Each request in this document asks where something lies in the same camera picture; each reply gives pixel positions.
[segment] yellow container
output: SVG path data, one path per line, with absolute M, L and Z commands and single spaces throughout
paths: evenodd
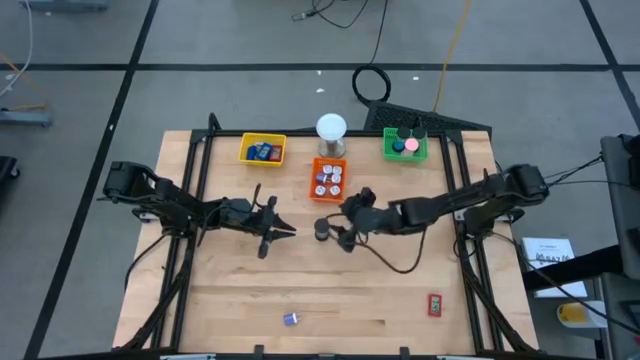
M 262 161 L 262 160 L 247 160 L 247 150 L 249 146 L 257 143 L 265 142 L 271 145 L 282 146 L 282 156 L 280 161 Z M 240 152 L 238 152 L 238 160 L 247 165 L 264 166 L 264 167 L 280 167 L 284 161 L 285 148 L 287 144 L 287 137 L 280 134 L 263 134 L 263 133 L 244 133 L 242 135 L 242 142 L 240 144 Z

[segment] black metal frame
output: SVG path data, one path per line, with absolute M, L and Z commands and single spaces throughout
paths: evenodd
M 208 129 L 193 130 L 190 143 L 189 143 L 189 150 L 187 151 L 187 162 L 185 165 L 185 174 L 182 181 L 182 188 L 188 190 L 190 187 L 194 164 L 196 161 L 196 150 L 199 144 L 204 140 L 205 148 L 202 155 L 203 159 L 200 166 L 200 176 L 198 179 L 198 185 L 197 185 L 197 191 L 196 191 L 196 198 L 202 200 L 202 196 L 204 194 L 204 188 L 207 180 L 207 175 L 208 175 L 208 168 L 209 168 L 208 165 L 209 165 L 209 160 L 211 157 L 211 151 L 213 147 L 213 139 L 218 136 L 221 136 L 221 137 L 242 136 L 242 134 L 244 134 L 245 132 L 259 133 L 259 132 L 267 132 L 267 131 L 222 130 L 220 128 L 218 121 L 215 119 L 215 116 L 213 116 L 213 114 L 209 118 Z M 315 132 L 314 129 L 269 130 L 268 132 L 279 133 L 279 134 L 287 135 L 289 137 L 305 137 L 305 136 L 316 137 L 317 136 L 317 133 Z M 370 130 L 349 130 L 347 131 L 345 137 L 382 137 L 382 132 L 370 131 Z M 449 140 L 455 143 L 457 160 L 459 163 L 461 177 L 462 177 L 462 185 L 463 186 L 469 185 L 470 184 L 469 169 L 467 166 L 467 160 L 466 160 L 466 155 L 464 151 L 464 144 L 463 144 L 460 131 L 431 132 L 429 134 L 429 137 L 432 139 L 438 139 L 440 141 L 440 144 L 442 147 L 442 154 L 443 154 L 442 157 L 443 157 L 443 163 L 444 163 L 444 169 L 445 169 L 445 176 L 446 176 L 446 181 L 447 181 L 449 191 L 453 191 L 456 189 L 455 178 L 453 173 L 453 165 L 452 165 L 451 155 L 449 152 L 449 145 L 448 145 Z M 465 240 L 466 238 L 462 233 L 462 231 L 460 230 L 461 229 L 460 224 L 457 223 L 455 219 L 454 219 L 454 225 L 456 229 L 456 238 L 459 240 L 458 250 L 460 252 L 460 255 L 464 257 L 465 255 L 468 255 L 466 240 Z M 191 244 L 192 242 L 195 242 L 195 238 L 189 238 L 187 239 L 187 241 L 188 241 L 187 246 L 189 246 L 189 244 Z M 160 294 L 161 296 L 167 293 L 167 290 L 171 285 L 171 281 L 174 275 L 173 272 L 175 272 L 176 263 L 178 261 L 179 242 L 180 242 L 179 239 L 172 239 L 171 241 L 169 253 L 167 256 L 167 264 L 165 267 L 166 269 L 165 276 L 164 276 L 162 288 L 161 288 L 161 294 Z M 489 279 L 489 269 L 487 266 L 487 261 L 486 261 L 482 242 L 475 243 L 474 246 L 477 249 L 476 250 L 476 253 L 478 255 L 477 265 L 478 265 L 478 270 L 480 272 L 481 282 L 485 287 L 485 290 L 487 291 L 487 293 L 490 295 L 491 299 L 493 299 L 493 292 L 491 289 L 491 282 Z M 467 299 L 467 310 L 469 314 L 470 330 L 473 338 L 474 349 L 477 354 L 485 350 L 484 343 L 482 340 L 482 331 L 480 328 L 480 318 L 478 316 L 477 301 L 471 287 L 466 283 L 464 286 L 465 286 L 465 295 Z M 184 314 L 186 311 L 186 298 L 188 295 L 188 289 L 189 289 L 189 278 L 187 278 L 187 280 L 185 281 L 178 295 L 176 315 L 174 317 L 174 322 L 172 325 L 170 347 L 173 349 L 176 349 L 176 351 L 180 348 L 180 338 L 182 334 Z M 159 323 L 159 325 L 157 326 L 157 328 L 154 330 L 152 342 L 151 342 L 152 349 L 160 348 L 164 325 L 165 324 L 164 324 L 164 318 L 163 318 Z M 493 350 L 503 351 L 504 348 L 502 344 L 502 336 L 500 334 L 500 331 L 498 330 L 498 327 L 495 324 L 495 321 L 491 318 L 489 318 L 489 326 L 491 329 Z M 301 356 L 301 355 L 291 355 L 292 358 L 298 357 L 298 356 Z M 387 358 L 395 359 L 396 356 L 387 357 Z M 426 358 L 432 358 L 432 357 L 425 355 L 424 358 L 426 359 Z

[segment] wooden tabletop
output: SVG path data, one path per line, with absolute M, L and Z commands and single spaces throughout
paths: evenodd
M 166 132 L 156 172 L 180 184 L 190 132 Z M 472 181 L 487 168 L 495 171 L 485 132 L 464 132 L 464 147 Z M 436 196 L 447 192 L 442 152 L 429 143 L 422 163 L 386 162 L 382 138 L 347 138 L 346 194 L 369 186 L 377 206 L 393 199 Z M 452 252 L 455 235 L 451 216 L 429 227 L 422 260 L 407 275 L 390 271 L 366 249 L 347 254 L 330 241 L 313 236 L 316 219 L 338 211 L 335 204 L 308 197 L 317 138 L 289 137 L 281 168 L 259 168 L 237 160 L 239 137 L 216 137 L 204 199 L 251 198 L 262 183 L 265 202 L 276 195 L 276 210 L 297 228 L 297 236 L 274 242 L 266 259 L 256 257 L 260 239 L 229 230 L 206 234 L 196 251 L 183 324 L 182 352 L 247 353 L 265 345 L 268 353 L 397 354 L 408 346 L 412 354 L 473 354 L 469 316 L 458 259 Z M 455 148 L 450 146 L 460 186 Z M 198 159 L 201 158 L 199 147 Z M 194 167 L 197 179 L 199 160 Z M 196 180 L 191 184 L 195 193 Z M 160 225 L 142 225 L 137 253 L 160 234 Z M 496 232 L 511 236 L 506 225 Z M 420 235 L 372 235 L 369 244 L 399 268 L 410 267 Z M 114 346 L 130 339 L 157 304 L 168 241 L 133 271 L 125 294 Z M 498 237 L 484 242 L 496 304 L 523 339 L 537 347 L 526 293 L 513 245 Z M 442 317 L 427 315 L 427 296 L 442 295 Z M 478 302 L 484 343 L 491 348 L 486 313 Z M 285 326 L 283 316 L 295 312 L 299 323 Z M 168 344 L 173 307 L 168 311 L 163 344 Z

